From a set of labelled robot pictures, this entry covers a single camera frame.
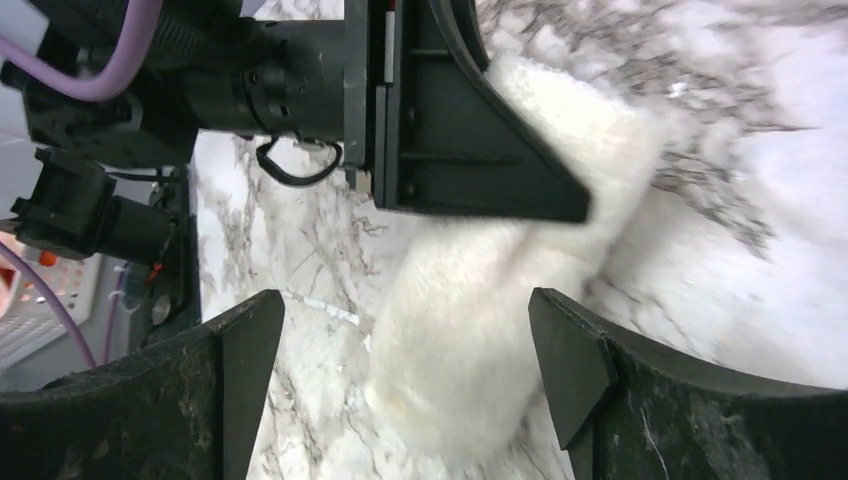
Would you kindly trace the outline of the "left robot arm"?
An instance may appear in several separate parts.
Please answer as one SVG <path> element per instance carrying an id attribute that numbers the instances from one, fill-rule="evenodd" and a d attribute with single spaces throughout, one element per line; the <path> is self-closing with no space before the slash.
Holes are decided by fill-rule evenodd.
<path id="1" fill-rule="evenodd" d="M 188 237 L 188 207 L 115 194 L 108 167 L 185 178 L 200 130 L 329 147 L 380 209 L 581 223 L 591 196 L 485 79 L 470 1 L 348 1 L 340 20 L 260 21 L 237 1 L 167 1 L 117 98 L 51 91 L 6 64 L 43 164 L 1 224 L 79 260 L 155 264 Z"/>

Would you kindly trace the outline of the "white towel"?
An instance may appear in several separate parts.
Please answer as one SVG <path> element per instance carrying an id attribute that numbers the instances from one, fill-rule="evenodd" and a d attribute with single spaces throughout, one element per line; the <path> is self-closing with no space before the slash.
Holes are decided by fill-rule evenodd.
<path id="1" fill-rule="evenodd" d="M 536 287 L 580 299 L 661 157 L 645 111 L 516 55 L 487 78 L 593 194 L 588 221 L 436 219 L 419 229 L 376 318 L 367 403 L 411 451 L 483 460 L 518 430 L 541 380 Z"/>

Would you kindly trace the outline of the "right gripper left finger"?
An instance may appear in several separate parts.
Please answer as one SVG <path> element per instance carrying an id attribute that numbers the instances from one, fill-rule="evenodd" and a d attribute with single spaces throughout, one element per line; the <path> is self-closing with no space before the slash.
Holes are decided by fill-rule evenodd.
<path id="1" fill-rule="evenodd" d="M 242 479 L 285 315 L 261 291 L 107 365 L 1 397 L 5 479 Z"/>

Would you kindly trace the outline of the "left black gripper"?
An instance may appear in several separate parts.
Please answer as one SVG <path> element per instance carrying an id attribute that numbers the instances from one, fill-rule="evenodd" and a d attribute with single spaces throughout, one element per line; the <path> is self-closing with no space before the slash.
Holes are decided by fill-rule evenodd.
<path id="1" fill-rule="evenodd" d="M 381 209 L 581 223 L 588 189 L 485 78 L 471 1 L 344 5 L 344 168 Z"/>

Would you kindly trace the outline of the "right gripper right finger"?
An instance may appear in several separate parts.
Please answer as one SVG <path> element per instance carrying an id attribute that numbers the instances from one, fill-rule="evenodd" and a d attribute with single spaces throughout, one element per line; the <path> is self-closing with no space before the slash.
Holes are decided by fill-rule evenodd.
<path id="1" fill-rule="evenodd" d="M 720 367 L 537 288 L 529 319 L 579 479 L 843 479 L 847 395 Z"/>

